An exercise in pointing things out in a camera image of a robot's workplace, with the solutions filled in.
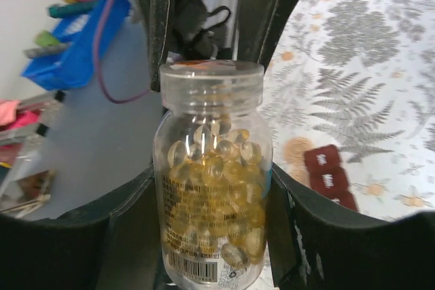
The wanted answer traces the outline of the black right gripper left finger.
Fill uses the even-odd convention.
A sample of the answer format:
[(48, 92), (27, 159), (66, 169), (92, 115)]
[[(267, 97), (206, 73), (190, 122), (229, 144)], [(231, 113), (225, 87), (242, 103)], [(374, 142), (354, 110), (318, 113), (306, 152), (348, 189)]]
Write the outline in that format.
[(152, 289), (160, 258), (154, 170), (56, 219), (1, 216), (2, 289)]

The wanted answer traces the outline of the dark red weekly pill organizer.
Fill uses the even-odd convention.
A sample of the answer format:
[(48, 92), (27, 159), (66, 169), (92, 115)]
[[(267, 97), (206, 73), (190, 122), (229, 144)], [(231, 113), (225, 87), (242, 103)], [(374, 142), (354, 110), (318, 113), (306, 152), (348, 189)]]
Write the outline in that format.
[(353, 194), (349, 190), (347, 173), (335, 145), (327, 145), (304, 153), (304, 164), (309, 174), (309, 187), (349, 210), (358, 212)]

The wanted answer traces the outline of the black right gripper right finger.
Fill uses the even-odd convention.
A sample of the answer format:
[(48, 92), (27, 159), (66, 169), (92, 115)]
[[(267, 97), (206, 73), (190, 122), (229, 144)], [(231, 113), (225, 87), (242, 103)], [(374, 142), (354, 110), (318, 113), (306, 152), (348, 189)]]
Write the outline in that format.
[(268, 251), (280, 289), (433, 289), (434, 214), (387, 222), (351, 211), (278, 166), (268, 193)]

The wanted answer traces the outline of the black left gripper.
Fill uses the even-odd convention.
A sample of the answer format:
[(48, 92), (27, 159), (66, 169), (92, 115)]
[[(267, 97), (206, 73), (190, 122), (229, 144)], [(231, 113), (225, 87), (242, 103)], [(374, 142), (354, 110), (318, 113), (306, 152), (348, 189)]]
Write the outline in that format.
[[(225, 26), (231, 9), (208, 11), (203, 0), (135, 0), (147, 36), (150, 90), (160, 91), (160, 66), (169, 51), (185, 60), (215, 59), (215, 32)], [(240, 0), (237, 58), (267, 66), (290, 14), (299, 0)], [(207, 19), (226, 12), (220, 22), (205, 28)]]

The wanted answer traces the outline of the clear bottle of yellow pills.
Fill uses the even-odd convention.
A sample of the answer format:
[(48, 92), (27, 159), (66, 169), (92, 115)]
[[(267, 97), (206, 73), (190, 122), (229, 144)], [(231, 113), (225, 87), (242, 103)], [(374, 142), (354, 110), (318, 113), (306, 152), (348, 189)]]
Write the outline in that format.
[(181, 289), (246, 289), (266, 251), (271, 131), (264, 67), (193, 60), (160, 68), (167, 112), (153, 165), (162, 261)]

